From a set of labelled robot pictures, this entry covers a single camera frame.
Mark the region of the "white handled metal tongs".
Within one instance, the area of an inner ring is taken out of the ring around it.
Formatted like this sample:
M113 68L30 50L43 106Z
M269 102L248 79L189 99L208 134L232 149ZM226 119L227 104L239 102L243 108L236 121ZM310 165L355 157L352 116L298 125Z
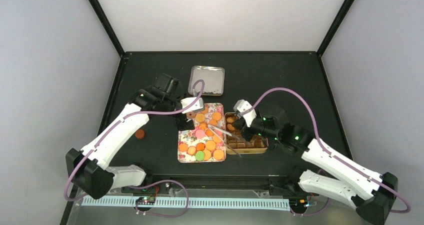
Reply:
M230 150L230 151L232 151L232 153L230 153L230 155L237 155L239 158L242 158L242 155L238 151L236 151L233 147L230 147L228 145L227 140L226 140L226 136L229 136L230 138L233 138L236 141L239 141L239 142L243 142L244 143L245 140L243 140L242 137L240 137L240 136L238 136L238 135L236 135L234 133L228 132L226 130L223 130L223 129L221 129L221 128L217 127L217 126L214 126L212 124L208 124L207 127L216 136L220 136L220 135L218 135L217 131L219 131L219 132L222 133L222 138L220 138L220 140L222 141L222 143L223 143L223 145L225 147L225 151Z

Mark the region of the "brown round chocolate cookie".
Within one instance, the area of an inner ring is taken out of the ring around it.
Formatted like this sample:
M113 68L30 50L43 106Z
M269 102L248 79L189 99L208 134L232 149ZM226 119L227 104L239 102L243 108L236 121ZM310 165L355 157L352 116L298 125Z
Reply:
M145 131L143 129L138 129L135 133L134 136L139 139L142 140L145 137Z

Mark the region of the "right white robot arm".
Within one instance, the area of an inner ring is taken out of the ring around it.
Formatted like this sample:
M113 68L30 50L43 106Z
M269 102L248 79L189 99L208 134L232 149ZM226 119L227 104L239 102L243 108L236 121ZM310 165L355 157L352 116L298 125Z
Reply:
M235 106L234 127L245 140L257 135L281 145L283 151L316 165L330 174L325 177L309 169L301 169L286 178L285 189L293 195L301 191L326 196L353 208L373 225L385 224L396 200L389 190L398 188L398 178L386 172L367 169L337 152L310 130L291 124L284 111L263 116L258 110L248 111L250 104Z

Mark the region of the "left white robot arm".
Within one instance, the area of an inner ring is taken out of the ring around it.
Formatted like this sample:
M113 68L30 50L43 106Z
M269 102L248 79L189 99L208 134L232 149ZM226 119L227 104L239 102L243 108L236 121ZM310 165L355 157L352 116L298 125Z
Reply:
M115 120L93 141L80 150L70 149L66 156L68 179L63 196L67 201L71 184L81 189L85 195L100 199L110 190L122 187L140 186L147 173L138 165L111 167L110 163L117 152L154 116L172 116L178 131L195 128L187 113L204 108L201 98L205 82L197 80L192 89L200 87L196 97L179 94L178 79L162 74L155 84L135 92Z

